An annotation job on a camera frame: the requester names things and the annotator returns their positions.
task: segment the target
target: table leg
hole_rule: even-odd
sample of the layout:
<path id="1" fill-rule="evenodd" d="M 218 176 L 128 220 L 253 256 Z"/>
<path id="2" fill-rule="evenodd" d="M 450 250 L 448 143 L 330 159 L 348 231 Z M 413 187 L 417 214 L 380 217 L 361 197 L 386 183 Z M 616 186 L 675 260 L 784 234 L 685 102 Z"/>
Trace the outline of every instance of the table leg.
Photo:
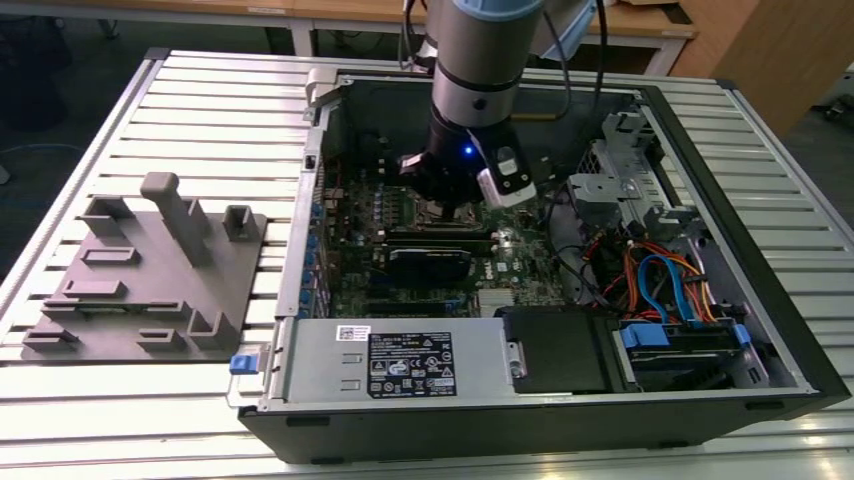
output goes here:
<path id="1" fill-rule="evenodd" d="M 293 52 L 297 57 L 313 57 L 312 42 L 313 25 L 309 19 L 293 18 L 289 21 L 290 35 L 293 36 Z"/>
<path id="2" fill-rule="evenodd" d="M 118 20 L 100 19 L 97 26 L 101 27 L 101 32 L 108 40 L 118 38 Z"/>
<path id="3" fill-rule="evenodd" d="M 649 60 L 645 72 L 643 72 L 644 75 L 656 77 L 669 75 L 669 69 L 676 63 L 685 42 L 687 40 L 683 38 L 668 38 L 664 40 L 661 47 L 655 51 L 655 55 L 652 55 L 652 60 Z"/>

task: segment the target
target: blue drive bracket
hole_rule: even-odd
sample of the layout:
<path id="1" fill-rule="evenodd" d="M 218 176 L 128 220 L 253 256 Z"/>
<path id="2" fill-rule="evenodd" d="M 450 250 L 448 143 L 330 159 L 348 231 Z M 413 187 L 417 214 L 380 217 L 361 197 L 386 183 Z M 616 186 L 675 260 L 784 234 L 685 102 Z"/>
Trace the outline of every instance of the blue drive bracket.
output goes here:
<path id="1" fill-rule="evenodd" d="M 668 347 L 669 340 L 660 323 L 635 323 L 619 331 L 625 349 L 636 347 Z"/>

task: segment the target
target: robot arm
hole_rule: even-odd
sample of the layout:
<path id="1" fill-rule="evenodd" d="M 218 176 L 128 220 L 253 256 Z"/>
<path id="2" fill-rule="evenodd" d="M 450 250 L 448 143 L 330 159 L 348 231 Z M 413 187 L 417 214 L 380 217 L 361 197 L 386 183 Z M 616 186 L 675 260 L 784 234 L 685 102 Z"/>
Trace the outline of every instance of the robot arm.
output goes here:
<path id="1" fill-rule="evenodd" d="M 401 162 L 400 173 L 420 195 L 446 208 L 483 199 L 492 208 L 504 208 L 535 196 L 509 123 L 516 88 L 531 49 L 540 56 L 557 57 L 548 31 L 540 28 L 537 33 L 543 9 L 568 26 L 561 46 L 571 54 L 595 12 L 592 3 L 430 2 L 426 41 L 432 48 L 438 42 L 441 46 L 433 69 L 426 148 Z"/>

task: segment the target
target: metal slotted surface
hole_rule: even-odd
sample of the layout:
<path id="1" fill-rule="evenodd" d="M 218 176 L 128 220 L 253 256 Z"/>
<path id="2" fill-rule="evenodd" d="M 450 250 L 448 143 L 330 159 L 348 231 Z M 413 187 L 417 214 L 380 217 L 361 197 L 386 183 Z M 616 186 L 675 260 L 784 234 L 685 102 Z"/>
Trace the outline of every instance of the metal slotted surface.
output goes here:
<path id="1" fill-rule="evenodd" d="M 789 422 L 753 425 L 696 448 L 565 455 L 290 466 L 242 429 L 234 408 L 252 404 L 258 377 L 232 380 L 225 365 L 32 367 L 18 359 L 40 298 L 56 289 L 76 244 L 73 220 L 92 194 L 126 195 L 134 209 L 142 175 L 172 171 L 180 193 L 205 211 L 248 203 L 272 223 L 253 283 L 242 343 L 272 336 L 274 296 L 286 254 L 298 160 L 305 73 L 316 64 L 393 70 L 390 63 L 264 55 L 172 52 L 134 79 L 124 108 L 110 116 L 76 172 L 68 208 L 52 211 L 2 296 L 15 293 L 0 323 L 0 471 L 6 478 L 221 477 L 320 474 L 324 478 L 720 478 L 763 476 L 837 480 L 854 471 L 854 402 Z M 531 78 L 556 79 L 533 70 Z M 591 80 L 589 75 L 573 78 Z M 708 167 L 792 295 L 839 373 L 854 388 L 854 254 L 851 235 L 824 209 L 813 186 L 743 112 L 736 95 L 713 82 L 611 76 L 609 83 L 652 83 L 667 97 Z M 665 171 L 683 199 L 672 163 Z M 52 230 L 50 223 L 58 224 Z"/>

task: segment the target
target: cable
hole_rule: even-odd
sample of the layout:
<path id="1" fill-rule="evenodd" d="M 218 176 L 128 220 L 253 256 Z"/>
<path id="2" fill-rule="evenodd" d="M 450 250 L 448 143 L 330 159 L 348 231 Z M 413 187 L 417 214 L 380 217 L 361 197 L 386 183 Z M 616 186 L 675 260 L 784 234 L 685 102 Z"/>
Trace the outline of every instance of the cable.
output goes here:
<path id="1" fill-rule="evenodd" d="M 619 284 L 619 281 L 623 280 L 625 278 L 624 274 L 620 274 L 616 276 L 616 278 L 611 281 L 611 283 L 608 284 L 607 287 L 604 287 L 604 290 L 601 290 L 601 296 L 604 297 L 608 292 L 613 289 L 613 287 Z"/>
<path id="2" fill-rule="evenodd" d="M 19 150 L 73 150 L 77 153 L 82 153 L 82 149 L 74 145 L 65 145 L 62 143 L 33 143 L 32 145 L 18 145 L 17 147 L 6 148 L 0 152 L 0 155 Z"/>
<path id="3" fill-rule="evenodd" d="M 604 83 L 604 62 L 607 58 L 605 50 L 608 48 L 608 19 L 604 13 L 603 0 L 596 0 L 596 11 L 599 13 L 599 69 L 596 71 L 596 86 L 592 94 L 591 113 L 595 113 L 596 109 L 599 108 L 601 84 Z"/>
<path id="4" fill-rule="evenodd" d="M 569 248 L 576 249 L 579 252 L 584 250 L 584 247 L 580 245 L 564 245 L 555 250 L 555 255 L 560 255 L 560 253 L 563 253 L 563 250 L 568 250 Z"/>
<path id="5" fill-rule="evenodd" d="M 400 35 L 397 36 L 397 66 L 400 67 L 400 70 L 405 70 L 404 66 L 402 66 L 402 24 L 400 24 Z"/>
<path id="6" fill-rule="evenodd" d="M 376 50 L 378 45 L 382 43 L 384 39 L 385 39 L 385 33 L 378 33 L 377 37 L 376 37 L 376 41 L 373 42 L 373 45 L 370 45 L 364 50 L 358 50 L 349 43 L 346 43 L 346 41 L 344 41 L 342 38 L 341 38 L 341 41 L 342 41 L 344 48 L 346 48 L 346 50 L 349 50 L 352 53 L 354 53 L 358 57 L 364 58 L 365 55 L 368 55 L 369 53 L 372 53 Z"/>
<path id="7" fill-rule="evenodd" d="M 664 262 L 667 266 L 667 271 L 669 272 L 669 277 L 672 279 L 672 291 L 676 298 L 676 308 L 679 310 L 679 314 L 681 315 L 681 320 L 685 322 L 692 322 L 695 320 L 693 312 L 691 310 L 691 305 L 684 299 L 684 291 L 681 286 L 681 277 L 679 277 L 679 271 L 676 270 L 676 264 L 672 260 L 663 255 L 649 255 L 640 261 L 640 265 L 637 267 L 637 289 L 640 290 L 640 295 L 647 303 L 655 308 L 657 313 L 661 316 L 661 319 L 667 318 L 667 310 L 664 307 L 655 301 L 655 298 L 649 295 L 645 286 L 645 269 L 652 260 L 660 260 Z"/>
<path id="8" fill-rule="evenodd" d="M 703 275 L 703 272 L 693 267 L 693 265 L 691 265 L 687 260 L 684 259 L 684 257 L 681 257 L 680 255 L 675 254 L 673 252 L 669 252 L 664 247 L 661 247 L 660 245 L 652 243 L 652 242 L 639 242 L 637 245 L 643 248 L 645 248 L 649 252 L 652 253 L 657 253 L 660 255 L 667 256 L 667 258 L 669 258 L 673 262 L 676 262 L 679 265 L 681 265 L 689 272 L 692 275 Z M 703 320 L 707 320 L 709 322 L 713 322 L 715 320 L 715 315 L 713 313 L 711 313 L 711 307 L 709 307 L 709 293 L 708 293 L 708 282 L 703 281 L 703 284 L 700 286 L 700 299 L 701 299 L 701 310 L 697 308 L 697 314 L 700 315 L 700 317 L 705 317 L 703 318 Z"/>
<path id="9" fill-rule="evenodd" d="M 405 54 L 412 61 L 414 57 L 412 53 L 412 7 L 414 6 L 414 0 L 406 0 L 405 8 L 402 11 L 402 43 L 405 45 Z"/>
<path id="10" fill-rule="evenodd" d="M 572 84 L 569 82 L 569 62 L 565 59 L 565 53 L 563 52 L 563 45 L 560 44 L 560 37 L 557 36 L 557 30 L 555 24 L 551 21 L 551 15 L 543 10 L 543 19 L 545 20 L 545 26 L 548 27 L 548 33 L 551 34 L 551 40 L 555 43 L 555 49 L 557 50 L 557 58 L 560 59 L 560 73 L 563 74 L 563 86 L 565 87 L 565 103 L 563 108 L 555 114 L 555 120 L 560 120 L 565 117 L 572 105 Z"/>
<path id="11" fill-rule="evenodd" d="M 584 265 L 581 265 L 581 269 L 577 272 L 580 274 L 581 278 L 585 278 L 584 277 L 584 272 L 587 271 L 588 268 L 589 268 L 589 263 L 584 263 Z M 591 295 L 595 295 L 597 293 L 595 289 L 591 290 L 589 288 L 587 288 L 587 290 L 589 290 Z M 577 297 L 575 298 L 575 303 L 576 304 L 581 303 L 581 297 L 583 296 L 584 296 L 584 289 L 579 288 L 577 289 Z"/>
<path id="12" fill-rule="evenodd" d="M 569 272 L 569 274 L 581 283 L 583 287 L 589 291 L 589 294 L 592 295 L 592 297 L 596 300 L 596 302 L 599 303 L 599 305 L 601 305 L 603 307 L 608 307 L 611 305 L 611 302 L 608 302 L 604 299 L 604 297 L 601 296 L 601 294 L 596 291 L 596 287 L 595 287 L 595 285 L 592 283 L 589 283 L 589 280 L 587 280 L 584 278 L 584 276 L 581 275 L 581 273 L 572 268 L 572 266 L 563 259 L 563 257 L 560 257 L 559 255 L 555 255 L 555 258 L 557 259 L 557 262 L 560 262 L 560 266 L 563 267 L 563 269 L 567 272 Z M 579 296 L 577 296 L 577 299 L 575 300 L 575 303 L 577 303 L 577 300 L 580 299 L 580 295 L 581 294 L 583 294 L 583 290 L 579 292 Z"/>

